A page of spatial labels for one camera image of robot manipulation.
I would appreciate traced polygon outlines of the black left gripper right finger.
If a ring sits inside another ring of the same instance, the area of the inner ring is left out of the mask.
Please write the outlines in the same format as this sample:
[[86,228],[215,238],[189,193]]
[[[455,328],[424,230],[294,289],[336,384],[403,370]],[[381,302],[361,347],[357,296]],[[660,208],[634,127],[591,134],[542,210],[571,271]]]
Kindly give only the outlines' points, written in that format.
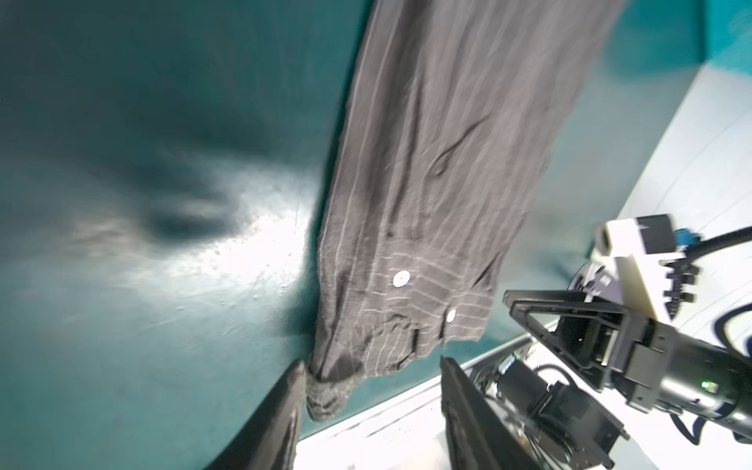
[[454,469],[539,469],[540,462],[513,438],[459,364],[443,356],[440,367],[450,466]]

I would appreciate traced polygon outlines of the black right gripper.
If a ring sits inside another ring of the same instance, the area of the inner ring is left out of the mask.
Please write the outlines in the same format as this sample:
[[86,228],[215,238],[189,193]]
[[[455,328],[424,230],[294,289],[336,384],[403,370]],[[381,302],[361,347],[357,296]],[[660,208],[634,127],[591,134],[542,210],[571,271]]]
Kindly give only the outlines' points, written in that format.
[[512,319],[595,391],[610,387],[629,407],[669,415],[691,444],[704,427],[724,427],[740,444],[751,442],[751,358],[729,341],[721,346],[687,336],[668,325],[652,326],[635,344],[622,371],[610,373],[607,350],[622,305],[586,302],[582,291],[508,290],[503,303]]

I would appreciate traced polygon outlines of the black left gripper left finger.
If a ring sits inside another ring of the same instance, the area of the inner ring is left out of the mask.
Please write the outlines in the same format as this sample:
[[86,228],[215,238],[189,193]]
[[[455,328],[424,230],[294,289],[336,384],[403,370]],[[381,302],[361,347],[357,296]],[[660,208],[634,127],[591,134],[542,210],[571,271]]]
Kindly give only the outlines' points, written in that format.
[[295,360],[209,470],[293,468],[306,391],[306,366]]

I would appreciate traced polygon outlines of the dark grey striped shirt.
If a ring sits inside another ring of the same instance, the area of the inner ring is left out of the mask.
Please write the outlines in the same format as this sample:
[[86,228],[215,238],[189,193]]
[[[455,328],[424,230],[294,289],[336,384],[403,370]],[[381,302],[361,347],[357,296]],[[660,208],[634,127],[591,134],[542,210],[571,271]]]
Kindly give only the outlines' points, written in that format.
[[317,250],[307,410],[480,339],[621,1],[376,1]]

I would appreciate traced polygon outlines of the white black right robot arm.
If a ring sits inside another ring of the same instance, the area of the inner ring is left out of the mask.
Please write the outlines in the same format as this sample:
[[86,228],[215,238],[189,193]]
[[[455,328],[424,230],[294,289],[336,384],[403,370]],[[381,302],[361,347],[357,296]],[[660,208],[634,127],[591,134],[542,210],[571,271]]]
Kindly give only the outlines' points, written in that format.
[[524,429],[553,458],[573,469],[615,463],[610,456],[626,432],[622,422],[580,388],[618,392],[633,409],[659,410],[698,444],[706,423],[751,441],[751,360],[714,346],[624,305],[582,292],[505,292],[510,316],[560,363],[564,380],[546,384],[522,360],[493,376],[501,398],[519,412]]

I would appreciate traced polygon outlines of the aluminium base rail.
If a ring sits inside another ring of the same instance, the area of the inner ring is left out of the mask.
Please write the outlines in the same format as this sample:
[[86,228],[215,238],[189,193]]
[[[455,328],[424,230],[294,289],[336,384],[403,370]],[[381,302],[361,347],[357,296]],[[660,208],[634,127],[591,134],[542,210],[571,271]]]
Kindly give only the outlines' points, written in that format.
[[436,376],[297,444],[296,469],[450,469]]

